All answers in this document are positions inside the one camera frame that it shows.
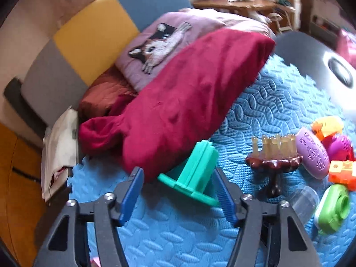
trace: wooden cabinet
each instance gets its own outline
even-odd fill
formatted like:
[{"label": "wooden cabinet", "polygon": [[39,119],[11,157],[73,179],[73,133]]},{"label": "wooden cabinet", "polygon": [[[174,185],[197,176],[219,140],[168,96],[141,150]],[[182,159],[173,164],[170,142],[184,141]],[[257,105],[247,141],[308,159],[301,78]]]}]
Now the wooden cabinet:
[{"label": "wooden cabinet", "polygon": [[0,124],[0,237],[21,267],[31,267],[37,255],[34,230],[46,210],[40,159],[38,150]]}]

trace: screw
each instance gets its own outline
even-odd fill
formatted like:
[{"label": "screw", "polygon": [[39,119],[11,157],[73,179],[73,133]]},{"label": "screw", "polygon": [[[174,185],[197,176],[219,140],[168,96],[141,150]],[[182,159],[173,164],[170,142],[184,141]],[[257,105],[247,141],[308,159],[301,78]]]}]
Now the screw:
[{"label": "screw", "polygon": [[251,194],[243,194],[243,200],[251,201],[252,199],[253,199],[253,196]]},{"label": "screw", "polygon": [[279,202],[282,207],[288,208],[290,206],[288,201],[282,200]]},{"label": "screw", "polygon": [[107,192],[107,193],[104,195],[104,198],[105,198],[106,200],[115,199],[115,194],[113,194],[112,192]]},{"label": "screw", "polygon": [[76,200],[68,200],[68,201],[66,202],[66,205],[67,205],[68,207],[73,207],[76,203],[77,203]]}]

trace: blue foam mat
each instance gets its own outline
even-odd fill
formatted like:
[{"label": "blue foam mat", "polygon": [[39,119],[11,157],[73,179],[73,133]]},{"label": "blue foam mat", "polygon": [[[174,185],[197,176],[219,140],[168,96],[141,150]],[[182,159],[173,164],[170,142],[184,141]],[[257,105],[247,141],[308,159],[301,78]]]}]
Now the blue foam mat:
[{"label": "blue foam mat", "polygon": [[[282,61],[276,55],[270,57],[255,83],[235,101],[211,137],[219,152],[218,166],[245,193],[256,194],[267,183],[244,164],[252,151],[253,135],[296,133],[316,118],[339,115],[345,124],[344,134],[356,142],[355,126],[345,120],[341,109],[315,87],[310,77],[304,78],[295,66],[286,66]],[[70,198],[79,202],[96,200],[126,178],[127,174],[108,155],[85,158],[68,179],[73,190]],[[321,198],[330,184],[327,178],[312,178],[301,167],[283,176],[282,195],[271,202],[284,199],[303,185],[314,188]],[[356,234],[354,192],[350,198],[350,215],[336,234],[318,235],[312,220],[305,226],[324,267],[335,266]],[[220,208],[196,202],[160,182],[143,187],[131,219],[118,231],[130,267],[225,267],[238,232]],[[90,255],[95,257],[93,224],[88,226],[88,237]],[[260,248],[256,266],[264,266],[264,259],[265,250]]]}]

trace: headboard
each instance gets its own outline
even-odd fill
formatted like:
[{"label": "headboard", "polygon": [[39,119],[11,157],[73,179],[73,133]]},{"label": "headboard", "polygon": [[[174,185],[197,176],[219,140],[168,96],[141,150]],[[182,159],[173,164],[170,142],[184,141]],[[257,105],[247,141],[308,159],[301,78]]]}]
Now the headboard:
[{"label": "headboard", "polygon": [[96,0],[61,27],[30,67],[21,94],[52,126],[142,30],[189,0]]}]

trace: blue rubber tip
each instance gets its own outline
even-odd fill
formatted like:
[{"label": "blue rubber tip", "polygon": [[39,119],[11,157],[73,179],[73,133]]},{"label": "blue rubber tip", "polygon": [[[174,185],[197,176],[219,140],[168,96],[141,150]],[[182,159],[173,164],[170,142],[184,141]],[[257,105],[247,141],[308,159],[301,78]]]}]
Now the blue rubber tip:
[{"label": "blue rubber tip", "polygon": [[232,199],[229,191],[227,190],[217,169],[214,170],[211,179],[215,187],[216,196],[218,197],[220,206],[224,212],[226,220],[235,225],[237,223],[237,217],[235,214],[236,208],[234,200]]},{"label": "blue rubber tip", "polygon": [[135,170],[130,174],[128,180],[132,179],[132,183],[129,187],[129,190],[126,192],[126,195],[121,204],[121,216],[119,218],[120,224],[123,226],[132,215],[135,204],[137,202],[138,195],[144,184],[144,171],[139,169],[137,172]]}]

